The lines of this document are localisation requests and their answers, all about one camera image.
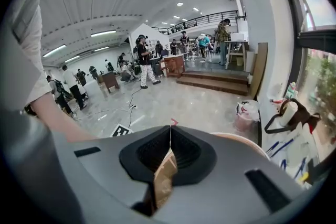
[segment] man in black shirt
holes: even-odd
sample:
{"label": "man in black shirt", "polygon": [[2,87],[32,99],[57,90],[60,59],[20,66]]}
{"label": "man in black shirt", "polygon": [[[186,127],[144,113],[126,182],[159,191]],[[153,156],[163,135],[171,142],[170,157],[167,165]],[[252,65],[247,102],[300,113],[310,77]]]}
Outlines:
{"label": "man in black shirt", "polygon": [[176,55],[176,50],[177,50],[176,39],[173,39],[173,43],[170,44],[170,49],[171,49],[172,55]]}
{"label": "man in black shirt", "polygon": [[184,54],[184,60],[189,61],[188,53],[189,53],[190,40],[189,40],[189,37],[187,36],[186,31],[182,31],[182,35],[183,36],[180,39],[181,46],[182,46],[182,53]]}
{"label": "man in black shirt", "polygon": [[140,35],[136,42],[138,44],[137,49],[138,49],[138,55],[139,55],[139,64],[141,68],[141,89],[148,88],[146,85],[147,75],[154,85],[161,83],[160,80],[155,79],[155,76],[153,74],[152,66],[150,63],[151,53],[146,50],[145,41],[146,41],[145,36]]}

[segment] wooden table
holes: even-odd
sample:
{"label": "wooden table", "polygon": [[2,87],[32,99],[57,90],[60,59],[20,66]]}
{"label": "wooden table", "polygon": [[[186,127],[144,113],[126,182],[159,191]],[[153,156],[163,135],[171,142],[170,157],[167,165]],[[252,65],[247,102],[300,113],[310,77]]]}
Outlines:
{"label": "wooden table", "polygon": [[103,74],[102,77],[103,77],[103,81],[109,93],[111,93],[110,88],[113,86],[119,89],[119,85],[118,85],[117,79],[115,78],[115,74],[113,73],[113,71]]}
{"label": "wooden table", "polygon": [[[243,65],[244,65],[244,71],[246,70],[246,46],[248,45],[247,41],[225,41],[225,44],[228,45],[228,50],[227,50],[227,61],[225,65],[225,69],[228,68],[229,63],[231,62],[231,56],[242,56],[243,57]],[[241,46],[238,48],[238,50],[233,51],[233,45],[239,45]]]}
{"label": "wooden table", "polygon": [[161,70],[167,70],[167,77],[180,77],[185,71],[183,55],[171,55],[162,59],[164,66],[161,66]]}

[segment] ceiling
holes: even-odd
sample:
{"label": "ceiling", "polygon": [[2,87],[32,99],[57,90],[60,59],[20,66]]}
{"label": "ceiling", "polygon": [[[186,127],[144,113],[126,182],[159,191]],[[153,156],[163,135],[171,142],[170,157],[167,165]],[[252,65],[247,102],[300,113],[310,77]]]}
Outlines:
{"label": "ceiling", "polygon": [[[184,5],[177,7],[176,3],[180,1]],[[221,9],[220,3],[221,0],[41,0],[41,55],[67,45],[65,49],[43,58],[43,64],[59,66],[85,51],[119,46],[127,39],[128,33],[145,20],[149,20],[150,26],[165,21],[175,24],[179,22],[172,18],[176,13],[181,18],[192,19],[201,16],[193,12],[195,5],[205,15],[213,13],[216,8]],[[112,29],[117,32],[91,38],[91,34]]]}

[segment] white pants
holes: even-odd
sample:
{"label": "white pants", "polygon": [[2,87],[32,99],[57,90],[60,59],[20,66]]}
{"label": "white pants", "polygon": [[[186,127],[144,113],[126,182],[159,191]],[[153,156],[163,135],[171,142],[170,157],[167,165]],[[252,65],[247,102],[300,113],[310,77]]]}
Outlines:
{"label": "white pants", "polygon": [[153,74],[152,66],[140,66],[141,68],[141,86],[146,86],[147,75],[154,83],[157,82]]}

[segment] backpack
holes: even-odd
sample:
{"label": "backpack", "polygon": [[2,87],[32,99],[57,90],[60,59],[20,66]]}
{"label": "backpack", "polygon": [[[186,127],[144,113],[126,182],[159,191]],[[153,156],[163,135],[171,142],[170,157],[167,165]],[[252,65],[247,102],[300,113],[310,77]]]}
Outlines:
{"label": "backpack", "polygon": [[52,81],[56,84],[57,91],[62,93],[64,91],[63,84],[57,79],[55,80],[52,79]]}

